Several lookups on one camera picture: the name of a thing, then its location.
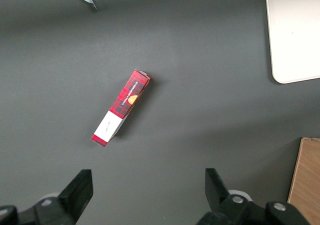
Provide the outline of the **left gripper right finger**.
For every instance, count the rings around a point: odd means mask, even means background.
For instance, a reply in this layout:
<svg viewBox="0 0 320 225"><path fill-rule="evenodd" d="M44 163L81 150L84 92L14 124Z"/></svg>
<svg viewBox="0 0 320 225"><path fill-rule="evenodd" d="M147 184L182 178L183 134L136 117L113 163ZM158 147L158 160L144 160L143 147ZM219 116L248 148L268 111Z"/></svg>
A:
<svg viewBox="0 0 320 225"><path fill-rule="evenodd" d="M232 194L215 168L205 170L205 196L210 212L198 225L308 225L309 222L292 204L269 201L256 205L241 194Z"/></svg>

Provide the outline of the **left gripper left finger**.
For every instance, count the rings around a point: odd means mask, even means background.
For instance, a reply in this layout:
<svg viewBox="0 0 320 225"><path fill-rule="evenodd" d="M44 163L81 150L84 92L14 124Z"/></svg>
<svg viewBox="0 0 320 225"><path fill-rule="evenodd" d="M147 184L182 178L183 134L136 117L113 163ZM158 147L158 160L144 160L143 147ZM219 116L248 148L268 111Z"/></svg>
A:
<svg viewBox="0 0 320 225"><path fill-rule="evenodd" d="M59 194L48 194L33 206L18 211L14 205L0 207L2 225L75 225L93 196L90 169L82 169Z"/></svg>

